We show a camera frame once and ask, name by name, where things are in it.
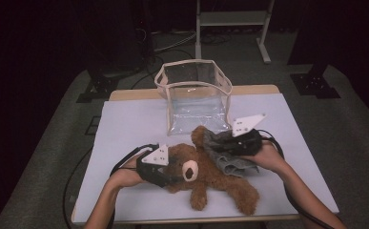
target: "teddy bear's muzzle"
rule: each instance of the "teddy bear's muzzle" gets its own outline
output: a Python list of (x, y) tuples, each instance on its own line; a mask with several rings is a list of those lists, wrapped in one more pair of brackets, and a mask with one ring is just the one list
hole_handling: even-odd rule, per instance
[(198, 164), (193, 160), (189, 160), (183, 164), (182, 171), (185, 181), (194, 181), (198, 177)]

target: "transparent container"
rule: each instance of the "transparent container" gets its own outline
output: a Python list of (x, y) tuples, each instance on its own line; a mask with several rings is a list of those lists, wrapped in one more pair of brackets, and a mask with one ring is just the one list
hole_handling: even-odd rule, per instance
[(232, 83), (212, 60), (164, 64), (154, 79), (167, 99), (167, 135), (187, 135), (203, 125), (214, 133), (231, 129)]

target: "white tabletop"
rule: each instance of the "white tabletop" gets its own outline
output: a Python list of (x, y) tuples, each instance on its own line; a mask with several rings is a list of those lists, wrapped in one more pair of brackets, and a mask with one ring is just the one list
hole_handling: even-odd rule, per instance
[[(285, 158), (318, 198), (332, 211), (338, 207), (318, 169), (282, 94), (232, 95), (231, 119), (265, 113), (256, 129), (270, 132)], [(128, 152), (145, 144), (192, 144), (189, 135), (167, 136), (166, 100), (141, 99), (105, 102), (92, 156), (72, 216), (73, 223), (88, 219), (113, 166)], [(224, 192), (209, 189), (203, 211), (190, 206), (191, 191), (170, 194), (152, 184), (125, 188), (118, 194), (115, 222), (219, 221), (287, 219), (297, 211), (285, 196), (283, 183), (271, 171), (249, 170), (246, 177), (260, 194), (256, 213), (244, 216)]]

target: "gray cloth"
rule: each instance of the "gray cloth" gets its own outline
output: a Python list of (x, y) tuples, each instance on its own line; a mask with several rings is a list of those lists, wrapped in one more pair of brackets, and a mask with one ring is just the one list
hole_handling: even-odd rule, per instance
[(232, 137), (231, 131), (222, 132), (217, 135), (209, 130), (205, 130), (204, 132), (205, 152), (215, 163), (216, 167), (226, 175), (233, 175), (237, 177), (243, 177), (245, 169), (248, 168), (254, 168), (258, 171), (258, 168), (253, 161), (243, 159), (238, 156), (232, 156), (227, 152), (218, 153), (213, 150), (213, 148), (219, 145), (219, 141), (222, 142), (223, 139), (228, 139), (228, 137)]

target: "teddy bear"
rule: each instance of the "teddy bear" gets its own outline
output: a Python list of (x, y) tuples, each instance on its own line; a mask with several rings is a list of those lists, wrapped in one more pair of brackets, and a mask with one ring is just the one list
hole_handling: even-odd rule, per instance
[(252, 215), (259, 199), (256, 188), (245, 178), (225, 175), (216, 167), (203, 146), (205, 131), (204, 126), (193, 130), (191, 139), (195, 147), (184, 143), (169, 147), (171, 161), (163, 172), (183, 176), (185, 180), (168, 185), (167, 190), (171, 193), (192, 190), (190, 203), (198, 211), (207, 205), (208, 187), (225, 191), (235, 201), (239, 212)]

